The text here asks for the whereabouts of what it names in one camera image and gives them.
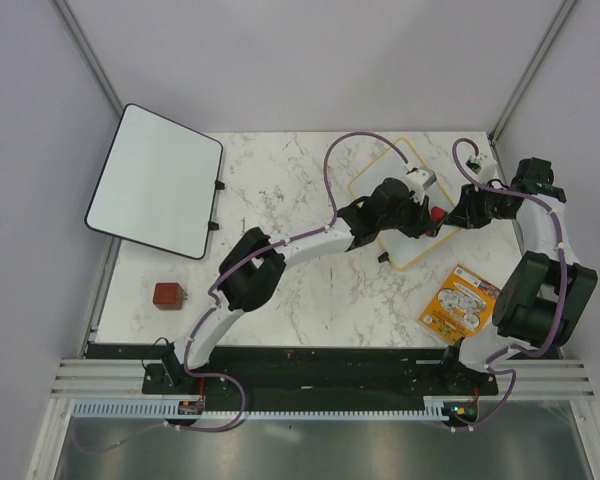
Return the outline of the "red bone-shaped eraser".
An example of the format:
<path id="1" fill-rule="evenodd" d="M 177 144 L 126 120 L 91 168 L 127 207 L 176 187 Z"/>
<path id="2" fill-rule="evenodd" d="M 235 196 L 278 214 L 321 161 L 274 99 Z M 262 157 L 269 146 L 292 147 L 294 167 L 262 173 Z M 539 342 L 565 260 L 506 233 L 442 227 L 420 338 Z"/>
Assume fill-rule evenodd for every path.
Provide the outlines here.
<path id="1" fill-rule="evenodd" d="M 438 206 L 434 206 L 430 210 L 431 217 L 431 225 L 429 230 L 426 232 L 426 235 L 429 237 L 436 237 L 444 225 L 445 219 L 447 217 L 447 212 Z"/>

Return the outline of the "yellow framed small whiteboard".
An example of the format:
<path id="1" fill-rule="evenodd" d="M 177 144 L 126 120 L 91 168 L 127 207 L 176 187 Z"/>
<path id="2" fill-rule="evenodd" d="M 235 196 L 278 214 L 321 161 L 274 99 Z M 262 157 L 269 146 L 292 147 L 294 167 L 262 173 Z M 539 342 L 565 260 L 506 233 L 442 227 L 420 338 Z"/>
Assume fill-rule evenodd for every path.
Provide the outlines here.
<path id="1" fill-rule="evenodd" d="M 415 167 L 430 169 L 409 140 L 401 137 L 395 145 L 406 156 L 409 163 L 406 164 L 391 147 L 386 148 L 350 181 L 348 190 L 352 198 L 369 195 L 384 179 L 389 177 L 401 179 L 408 170 Z M 439 207 L 449 212 L 455 207 L 455 202 L 438 179 L 427 188 L 426 193 L 430 200 L 429 208 Z M 423 236 L 414 239 L 396 230 L 389 230 L 381 232 L 377 240 L 388 254 L 391 265 L 396 270 L 405 270 L 459 232 L 460 229 L 457 227 L 443 226 L 436 237 Z"/>

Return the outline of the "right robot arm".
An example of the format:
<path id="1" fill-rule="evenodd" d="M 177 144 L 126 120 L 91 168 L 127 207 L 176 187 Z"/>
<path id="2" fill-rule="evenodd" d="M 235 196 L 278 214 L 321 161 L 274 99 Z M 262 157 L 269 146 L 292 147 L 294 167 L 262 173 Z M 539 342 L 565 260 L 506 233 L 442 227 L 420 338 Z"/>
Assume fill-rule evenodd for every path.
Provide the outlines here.
<path id="1" fill-rule="evenodd" d="M 550 162 L 535 157 L 519 162 L 505 186 L 494 163 L 472 156 L 458 165 L 468 184 L 446 221 L 479 229 L 493 220 L 514 220 L 521 229 L 523 255 L 500 290 L 491 322 L 458 341 L 458 359 L 438 368 L 447 392 L 463 392 L 474 370 L 517 354 L 539 358 L 571 337 L 597 285 L 595 270 L 580 264 L 565 226 L 566 194 L 554 184 Z"/>

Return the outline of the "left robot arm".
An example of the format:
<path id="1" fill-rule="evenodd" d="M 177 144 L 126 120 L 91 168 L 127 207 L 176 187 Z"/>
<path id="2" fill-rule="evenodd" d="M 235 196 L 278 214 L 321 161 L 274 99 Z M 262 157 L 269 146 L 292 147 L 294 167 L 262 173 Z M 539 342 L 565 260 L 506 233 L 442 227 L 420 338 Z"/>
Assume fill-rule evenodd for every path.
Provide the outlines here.
<path id="1" fill-rule="evenodd" d="M 195 389 L 198 368 L 208 362 L 219 340 L 242 315 L 271 299 L 290 268 L 364 247 L 382 231 L 409 238 L 437 233 L 441 222 L 432 218 L 427 196 L 435 181 L 435 174 L 425 168 L 402 179 L 387 178 L 370 195 L 337 210 L 327 225 L 304 233 L 276 239 L 259 228 L 248 230 L 221 263 L 219 277 L 208 290 L 208 310 L 162 357 L 165 382 L 178 393 Z"/>

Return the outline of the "large black framed whiteboard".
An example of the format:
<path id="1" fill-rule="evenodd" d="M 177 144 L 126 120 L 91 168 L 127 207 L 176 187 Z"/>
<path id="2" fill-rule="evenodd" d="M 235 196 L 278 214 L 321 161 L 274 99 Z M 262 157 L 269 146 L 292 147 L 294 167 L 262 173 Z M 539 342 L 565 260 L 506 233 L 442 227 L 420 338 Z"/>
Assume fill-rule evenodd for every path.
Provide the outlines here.
<path id="1" fill-rule="evenodd" d="M 87 208 L 96 232 L 202 259 L 224 149 L 216 139 L 127 104 Z"/>

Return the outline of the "orange printed packet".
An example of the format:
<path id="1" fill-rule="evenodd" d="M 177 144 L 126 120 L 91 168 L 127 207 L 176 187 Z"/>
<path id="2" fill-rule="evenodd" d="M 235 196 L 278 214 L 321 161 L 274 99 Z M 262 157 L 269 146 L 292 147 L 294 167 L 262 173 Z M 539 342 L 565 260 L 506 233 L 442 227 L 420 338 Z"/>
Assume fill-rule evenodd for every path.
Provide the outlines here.
<path id="1" fill-rule="evenodd" d="M 500 289 L 457 264 L 418 322 L 448 345 L 477 335 L 490 321 Z"/>

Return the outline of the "red-brown cube block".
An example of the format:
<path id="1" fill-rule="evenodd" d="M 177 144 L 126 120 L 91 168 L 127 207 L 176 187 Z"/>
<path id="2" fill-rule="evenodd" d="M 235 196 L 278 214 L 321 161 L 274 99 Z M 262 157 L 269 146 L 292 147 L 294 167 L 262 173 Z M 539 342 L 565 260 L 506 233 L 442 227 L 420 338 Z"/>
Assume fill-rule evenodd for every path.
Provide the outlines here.
<path id="1" fill-rule="evenodd" d="M 187 293 L 177 282 L 160 282 L 154 286 L 153 305 L 161 311 L 179 311 L 187 300 Z"/>

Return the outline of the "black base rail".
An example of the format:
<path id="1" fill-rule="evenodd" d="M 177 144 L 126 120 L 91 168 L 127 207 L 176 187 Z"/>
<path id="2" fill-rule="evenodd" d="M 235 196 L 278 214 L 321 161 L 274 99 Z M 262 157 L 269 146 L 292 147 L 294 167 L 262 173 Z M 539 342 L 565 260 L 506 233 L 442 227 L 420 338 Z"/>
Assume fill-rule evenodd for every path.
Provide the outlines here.
<path id="1" fill-rule="evenodd" d="M 166 345 L 93 344 L 90 360 L 138 360 L 145 394 L 202 395 L 215 407 L 414 407 L 426 396 L 494 396 L 493 375 L 467 368 L 455 347 L 218 346 L 198 377 L 172 385 Z"/>

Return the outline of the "aluminium frame rail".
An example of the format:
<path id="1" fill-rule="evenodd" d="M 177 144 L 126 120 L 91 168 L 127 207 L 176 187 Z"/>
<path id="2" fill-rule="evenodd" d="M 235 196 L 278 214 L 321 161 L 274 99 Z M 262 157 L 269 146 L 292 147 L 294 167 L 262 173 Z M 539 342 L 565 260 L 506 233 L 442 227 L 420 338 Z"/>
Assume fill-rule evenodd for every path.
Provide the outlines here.
<path id="1" fill-rule="evenodd" d="M 497 371 L 514 369 L 511 398 L 532 400 L 595 399 L 585 366 L 580 360 L 522 359 L 495 365 Z M 52 383 L 53 398 L 139 398 L 144 370 L 135 360 L 65 359 Z"/>

